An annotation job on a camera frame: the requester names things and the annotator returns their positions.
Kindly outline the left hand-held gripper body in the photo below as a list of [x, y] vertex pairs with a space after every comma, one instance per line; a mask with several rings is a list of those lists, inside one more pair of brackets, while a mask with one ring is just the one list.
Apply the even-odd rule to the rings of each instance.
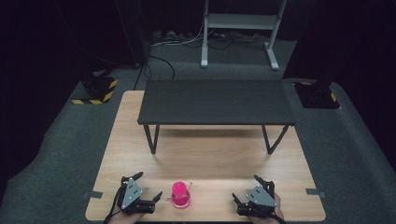
[[131, 214], [153, 214], [155, 211], [155, 202], [142, 200], [143, 190], [138, 186], [136, 181], [130, 177], [123, 177], [119, 195], [117, 197], [117, 206], [121, 212]]

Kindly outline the black raised shelf with legs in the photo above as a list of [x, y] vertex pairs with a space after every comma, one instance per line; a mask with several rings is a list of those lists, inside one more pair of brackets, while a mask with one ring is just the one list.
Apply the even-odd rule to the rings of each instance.
[[151, 153], [162, 125], [281, 125], [296, 123], [278, 80], [149, 80], [137, 123]]

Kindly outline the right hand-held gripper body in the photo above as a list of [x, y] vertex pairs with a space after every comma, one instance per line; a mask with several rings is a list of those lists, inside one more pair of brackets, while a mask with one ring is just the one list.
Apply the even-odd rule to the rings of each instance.
[[264, 182], [256, 185], [245, 194], [246, 202], [236, 199], [236, 213], [247, 217], [269, 217], [275, 212], [278, 203], [275, 200], [275, 184]]

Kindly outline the person's left hand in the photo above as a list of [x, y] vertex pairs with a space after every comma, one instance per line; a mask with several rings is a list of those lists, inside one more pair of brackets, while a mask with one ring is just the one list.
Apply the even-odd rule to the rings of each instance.
[[121, 211], [117, 211], [110, 218], [108, 224], [135, 224], [143, 216], [143, 213], [127, 215]]

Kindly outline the white metal stand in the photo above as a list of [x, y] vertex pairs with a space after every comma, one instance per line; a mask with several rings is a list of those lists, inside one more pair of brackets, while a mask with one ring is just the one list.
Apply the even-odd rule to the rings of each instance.
[[277, 32], [282, 21], [287, 0], [280, 0], [279, 8], [275, 15], [210, 13], [209, 0], [205, 0], [204, 3], [204, 30], [201, 54], [202, 68], [207, 68], [208, 66], [208, 29], [214, 28], [270, 31], [270, 38], [264, 43], [263, 47], [272, 69], [275, 71], [279, 69], [273, 46], [276, 41]]

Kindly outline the clear cup with pink filling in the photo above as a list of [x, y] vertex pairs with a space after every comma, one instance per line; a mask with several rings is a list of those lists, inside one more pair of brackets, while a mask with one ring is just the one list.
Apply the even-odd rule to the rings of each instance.
[[171, 202], [175, 208], [186, 208], [191, 202], [191, 186], [191, 182], [175, 182], [167, 201]]

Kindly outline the grey tape strip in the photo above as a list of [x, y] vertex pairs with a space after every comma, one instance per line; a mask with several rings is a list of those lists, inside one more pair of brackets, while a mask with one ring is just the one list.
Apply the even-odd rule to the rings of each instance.
[[326, 193], [323, 190], [319, 189], [306, 189], [305, 190], [307, 195], [316, 195], [319, 198], [324, 199], [326, 197]]
[[87, 199], [89, 199], [89, 198], [101, 199], [102, 196], [103, 196], [103, 193], [102, 193], [102, 192], [100, 192], [100, 191], [95, 191], [95, 190], [86, 190], [86, 191], [83, 193], [83, 197], [84, 197], [84, 198], [87, 198]]

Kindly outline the person's right hand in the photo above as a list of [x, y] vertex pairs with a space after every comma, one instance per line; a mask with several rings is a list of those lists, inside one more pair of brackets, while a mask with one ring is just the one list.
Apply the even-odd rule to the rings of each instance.
[[[285, 220], [281, 210], [281, 200], [277, 194], [275, 194], [275, 201], [277, 202], [278, 207], [275, 208], [274, 215], [277, 215], [280, 219]], [[270, 217], [248, 217], [248, 219], [252, 224], [282, 224], [277, 219]]]

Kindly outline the power strip with plugs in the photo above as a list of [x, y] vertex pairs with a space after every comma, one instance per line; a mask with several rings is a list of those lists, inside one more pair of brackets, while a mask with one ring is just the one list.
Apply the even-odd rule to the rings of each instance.
[[193, 34], [178, 34], [175, 31], [155, 31], [152, 34], [152, 40], [155, 43], [159, 42], [181, 42], [181, 41], [187, 41], [190, 39], [193, 39], [194, 35]]

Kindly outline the black base with yellow stripes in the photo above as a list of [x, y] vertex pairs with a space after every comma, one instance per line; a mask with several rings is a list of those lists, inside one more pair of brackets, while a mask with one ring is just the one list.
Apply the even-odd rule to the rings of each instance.
[[70, 96], [74, 105], [101, 105], [109, 102], [118, 81], [113, 77], [81, 80]]
[[339, 109], [340, 105], [335, 94], [329, 87], [320, 89], [315, 83], [294, 82], [295, 90], [303, 108]]

